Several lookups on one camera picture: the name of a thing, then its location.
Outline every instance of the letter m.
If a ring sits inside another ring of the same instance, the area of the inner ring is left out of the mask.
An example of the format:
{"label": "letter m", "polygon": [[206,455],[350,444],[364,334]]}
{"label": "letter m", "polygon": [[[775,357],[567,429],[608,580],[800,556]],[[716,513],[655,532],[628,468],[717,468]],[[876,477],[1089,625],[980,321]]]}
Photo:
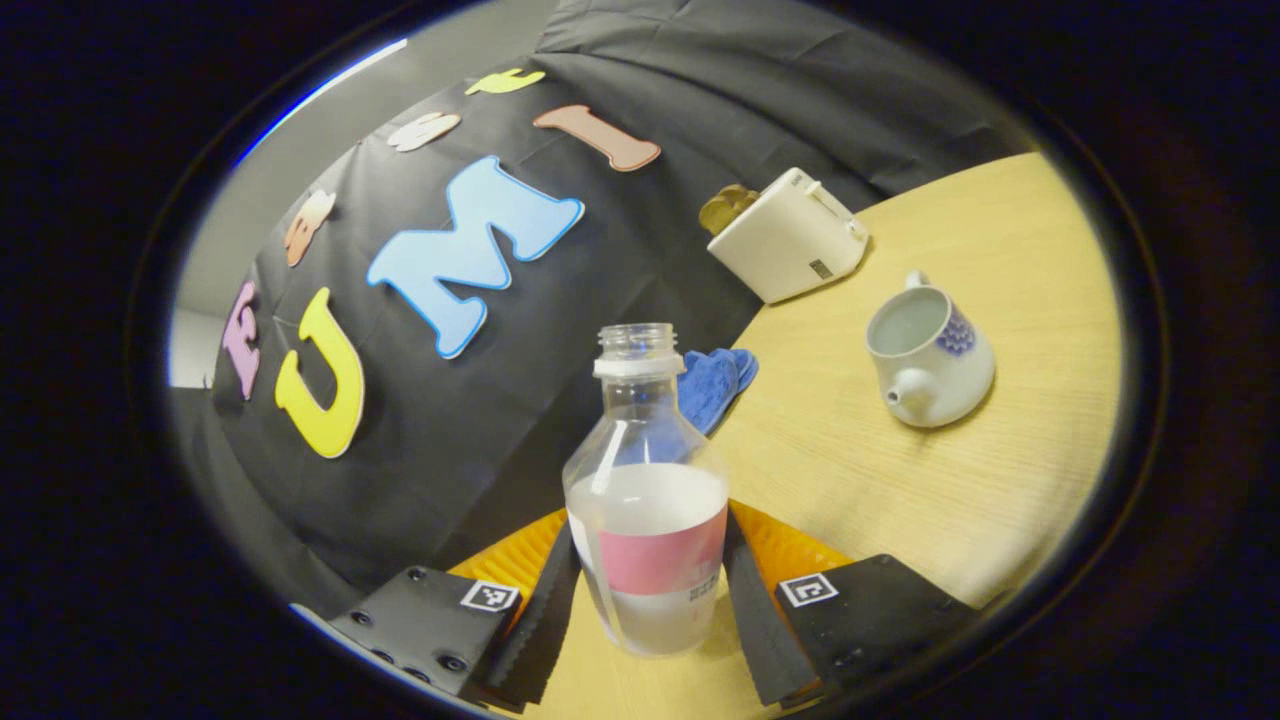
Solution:
{"label": "letter m", "polygon": [[369,265],[369,284],[399,291],[435,329],[435,351],[457,357],[489,315],[484,300],[458,300],[440,281],[502,290],[511,272],[493,228],[511,238],[512,255],[529,263],[550,250],[579,218],[580,200],[556,200],[502,172],[489,155],[467,165],[444,191],[452,231],[397,233]]}

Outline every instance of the blue towel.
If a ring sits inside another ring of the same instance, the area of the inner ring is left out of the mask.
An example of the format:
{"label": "blue towel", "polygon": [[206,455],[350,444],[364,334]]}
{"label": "blue towel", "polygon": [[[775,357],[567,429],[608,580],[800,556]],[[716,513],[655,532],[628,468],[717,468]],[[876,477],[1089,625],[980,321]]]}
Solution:
{"label": "blue towel", "polygon": [[746,350],[685,354],[685,373],[676,378],[680,413],[698,432],[710,434],[737,393],[755,379],[759,361]]}

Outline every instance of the teapot handle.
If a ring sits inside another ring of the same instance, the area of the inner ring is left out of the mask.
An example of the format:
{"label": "teapot handle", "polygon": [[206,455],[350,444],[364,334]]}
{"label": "teapot handle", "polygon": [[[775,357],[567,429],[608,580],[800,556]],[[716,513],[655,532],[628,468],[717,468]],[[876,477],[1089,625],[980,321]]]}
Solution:
{"label": "teapot handle", "polygon": [[906,274],[906,290],[929,284],[929,277],[920,270],[911,270]]}

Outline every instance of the barcode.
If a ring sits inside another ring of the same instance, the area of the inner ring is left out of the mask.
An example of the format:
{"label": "barcode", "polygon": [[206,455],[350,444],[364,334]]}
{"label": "barcode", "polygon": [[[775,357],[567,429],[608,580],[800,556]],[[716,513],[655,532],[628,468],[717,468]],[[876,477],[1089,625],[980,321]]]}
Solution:
{"label": "barcode", "polygon": [[718,580],[718,579],[719,579],[719,573],[716,573],[710,578],[707,578],[707,580],[703,582],[703,584],[700,584],[696,588],[689,591],[689,602],[692,602],[692,601],[698,600],[699,597],[703,597],[704,594],[712,592],[712,589],[716,588],[716,580]]}

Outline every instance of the gray wall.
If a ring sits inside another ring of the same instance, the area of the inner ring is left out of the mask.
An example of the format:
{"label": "gray wall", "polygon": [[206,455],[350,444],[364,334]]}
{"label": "gray wall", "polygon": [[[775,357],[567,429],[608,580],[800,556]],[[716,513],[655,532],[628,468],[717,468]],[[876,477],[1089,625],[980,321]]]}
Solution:
{"label": "gray wall", "polygon": [[531,53],[557,4],[489,0],[456,13],[329,88],[262,141],[228,178],[187,256],[170,329],[170,384],[201,387],[200,378],[212,377],[241,278],[316,176],[410,105]]}

